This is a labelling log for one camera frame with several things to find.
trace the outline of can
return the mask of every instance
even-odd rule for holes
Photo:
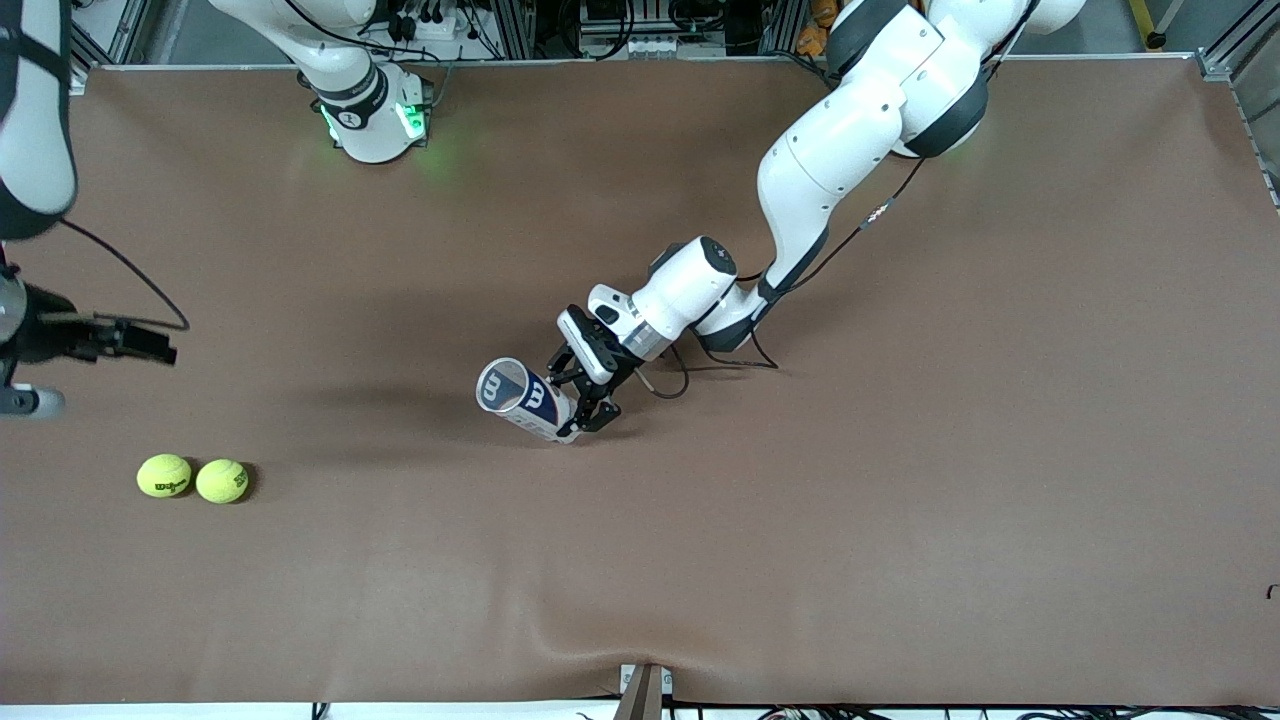
[[[515,357],[485,366],[476,382],[476,402],[543,439],[570,443],[579,436],[579,430],[556,436],[573,418],[573,401]]]

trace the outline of blue label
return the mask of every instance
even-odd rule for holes
[[[559,409],[556,407],[556,396],[552,395],[552,388],[535,375],[532,370],[529,370],[529,392],[521,398],[520,406],[552,425],[559,425]]]
[[[525,388],[520,387],[520,383],[499,373],[497,368],[489,370],[484,382],[480,383],[480,398],[486,410],[502,410],[504,405],[522,395],[525,395]]]

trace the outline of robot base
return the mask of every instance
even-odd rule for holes
[[[344,127],[339,119],[325,120],[333,146],[360,163],[379,164],[399,158],[410,147],[426,147],[435,86],[398,65],[380,63],[388,81],[387,100],[364,128]]]

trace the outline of tennis ball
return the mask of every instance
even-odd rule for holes
[[[196,475],[196,492],[209,502],[232,502],[248,488],[248,471],[234,460],[214,460]]]
[[[156,455],[138,468],[138,489],[151,497],[173,497],[189,482],[191,465],[177,455]]]

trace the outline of brown table surface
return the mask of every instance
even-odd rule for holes
[[[652,660],[696,701],[1280,703],[1280,222],[1190,61],[1009,63],[764,323],[782,372],[632,383],[568,448],[475,406],[668,242],[769,259],[755,167],[820,92],[466,68],[428,150],[361,167],[292,73],[95,73],[72,217],[196,329],[177,369],[22,370],[72,405],[0,425],[0,700],[573,697]],[[65,231],[10,254],[163,311]],[[157,452],[253,495],[147,498]]]

